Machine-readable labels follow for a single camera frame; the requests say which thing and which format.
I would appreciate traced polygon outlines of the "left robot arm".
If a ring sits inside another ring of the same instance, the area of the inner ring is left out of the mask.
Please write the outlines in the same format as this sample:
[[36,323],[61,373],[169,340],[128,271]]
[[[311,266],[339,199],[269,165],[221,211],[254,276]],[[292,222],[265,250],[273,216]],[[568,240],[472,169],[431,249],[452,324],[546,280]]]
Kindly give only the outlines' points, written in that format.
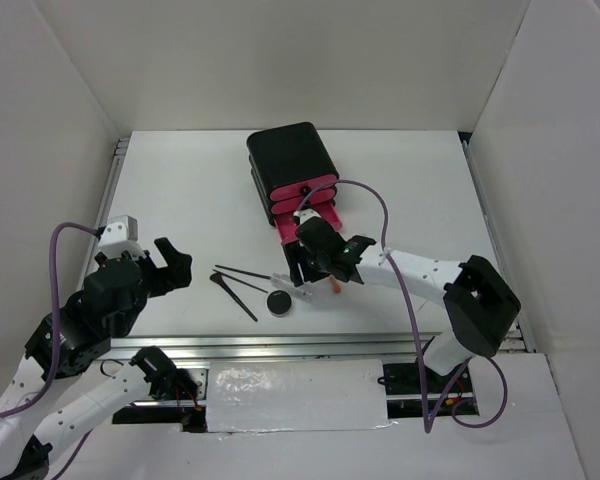
[[99,253],[97,269],[65,305],[47,315],[25,345],[0,397],[0,479],[42,479],[75,442],[137,400],[195,397],[195,382],[157,346],[140,348],[111,377],[70,404],[59,399],[113,340],[128,335],[149,299],[190,286],[193,258],[166,238],[149,252]]

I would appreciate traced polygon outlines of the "pink top drawer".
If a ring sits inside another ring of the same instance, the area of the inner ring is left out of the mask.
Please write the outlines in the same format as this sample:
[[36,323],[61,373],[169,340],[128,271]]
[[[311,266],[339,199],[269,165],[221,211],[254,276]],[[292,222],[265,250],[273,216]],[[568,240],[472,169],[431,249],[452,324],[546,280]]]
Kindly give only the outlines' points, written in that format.
[[279,202],[282,200],[286,200],[288,198],[294,198],[297,196],[302,196],[302,191],[305,188],[309,190],[313,190],[321,185],[331,185],[337,180],[335,175],[324,175],[320,177],[315,177],[307,180],[302,180],[299,182],[282,185],[275,187],[269,193],[269,199],[274,202]]

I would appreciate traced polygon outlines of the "black round compact jar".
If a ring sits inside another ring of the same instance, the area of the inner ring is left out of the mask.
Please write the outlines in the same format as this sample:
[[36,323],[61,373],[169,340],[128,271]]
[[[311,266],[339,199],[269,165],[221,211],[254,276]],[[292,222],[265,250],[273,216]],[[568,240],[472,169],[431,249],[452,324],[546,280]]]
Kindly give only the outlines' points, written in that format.
[[275,290],[267,295],[266,306],[271,315],[284,317],[291,311],[292,298],[283,290]]

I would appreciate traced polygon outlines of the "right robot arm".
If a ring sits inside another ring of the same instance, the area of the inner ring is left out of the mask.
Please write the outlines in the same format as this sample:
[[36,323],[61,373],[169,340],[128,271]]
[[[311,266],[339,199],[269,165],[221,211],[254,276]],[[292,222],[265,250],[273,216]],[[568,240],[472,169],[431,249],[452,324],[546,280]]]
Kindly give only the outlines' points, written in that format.
[[431,259],[388,247],[364,236],[344,239],[309,209],[293,215],[296,237],[310,270],[341,282],[405,289],[443,308],[448,326],[423,351],[417,384],[437,391],[459,365],[492,358],[521,311],[521,302],[489,260]]

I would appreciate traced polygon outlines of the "black angled powder brush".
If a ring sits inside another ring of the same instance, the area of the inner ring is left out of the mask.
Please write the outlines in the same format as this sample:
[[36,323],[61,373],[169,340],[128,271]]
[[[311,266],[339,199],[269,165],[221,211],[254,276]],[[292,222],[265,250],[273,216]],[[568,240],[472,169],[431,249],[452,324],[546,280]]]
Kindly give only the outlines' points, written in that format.
[[229,297],[248,315],[248,317],[254,322],[258,322],[258,318],[254,313],[246,306],[246,304],[237,296],[237,294],[228,286],[220,273],[213,273],[210,275],[209,280],[214,284],[222,288]]

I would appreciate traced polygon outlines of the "orange silicone applicator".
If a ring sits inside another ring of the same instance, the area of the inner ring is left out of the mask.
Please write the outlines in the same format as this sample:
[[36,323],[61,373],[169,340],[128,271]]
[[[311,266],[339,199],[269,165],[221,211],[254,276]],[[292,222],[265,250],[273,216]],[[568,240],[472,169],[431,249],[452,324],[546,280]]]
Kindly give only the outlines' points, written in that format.
[[332,292],[334,294],[340,294],[342,291],[342,287],[341,287],[339,281],[336,279],[336,277],[334,275],[330,275],[329,281],[330,281],[330,284],[332,287]]

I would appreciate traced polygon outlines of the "pink drawer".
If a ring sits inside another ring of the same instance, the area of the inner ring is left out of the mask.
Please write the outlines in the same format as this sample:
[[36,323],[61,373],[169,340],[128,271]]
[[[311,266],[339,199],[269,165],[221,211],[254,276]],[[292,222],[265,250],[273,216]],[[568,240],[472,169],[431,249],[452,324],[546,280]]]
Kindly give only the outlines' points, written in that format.
[[[273,215],[295,211],[301,204],[305,195],[302,193],[303,186],[295,188],[293,186],[280,187],[275,189],[269,195],[268,211]],[[337,193],[335,187],[325,188],[317,191],[309,199],[309,204],[320,204],[331,201]]]
[[[326,220],[336,231],[342,228],[342,221],[332,202],[323,202],[317,205],[312,205],[311,208]],[[294,211],[277,214],[273,216],[273,225],[278,231],[282,245],[293,243],[297,240],[296,229],[297,225],[293,220]]]
[[302,196],[302,191],[305,188],[309,190],[313,190],[321,185],[331,185],[337,180],[335,175],[324,175],[320,177],[315,177],[307,180],[302,180],[299,182],[282,185],[275,187],[269,193],[269,199],[274,202],[279,202],[282,200],[286,200],[288,198],[294,198],[297,196]]

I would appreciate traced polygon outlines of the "pink bottom drawer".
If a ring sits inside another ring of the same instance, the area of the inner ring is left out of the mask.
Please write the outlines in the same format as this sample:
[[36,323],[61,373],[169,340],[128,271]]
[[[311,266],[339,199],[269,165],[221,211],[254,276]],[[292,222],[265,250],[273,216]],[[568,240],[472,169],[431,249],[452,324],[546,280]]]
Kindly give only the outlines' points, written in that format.
[[[311,208],[326,220],[336,231],[342,228],[342,221],[332,202],[323,202],[317,205],[312,205]],[[296,229],[297,225],[293,220],[294,211],[277,214],[273,216],[273,225],[278,231],[282,245],[293,243],[297,240]]]

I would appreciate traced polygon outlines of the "clear bottle black cap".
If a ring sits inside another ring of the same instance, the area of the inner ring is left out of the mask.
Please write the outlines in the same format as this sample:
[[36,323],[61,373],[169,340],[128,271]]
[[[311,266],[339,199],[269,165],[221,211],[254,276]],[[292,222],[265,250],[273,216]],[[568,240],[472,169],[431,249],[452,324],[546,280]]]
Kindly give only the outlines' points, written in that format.
[[270,283],[276,289],[285,291],[293,298],[303,301],[310,301],[312,299],[312,290],[307,285],[296,286],[293,280],[286,274],[273,273],[270,276]]

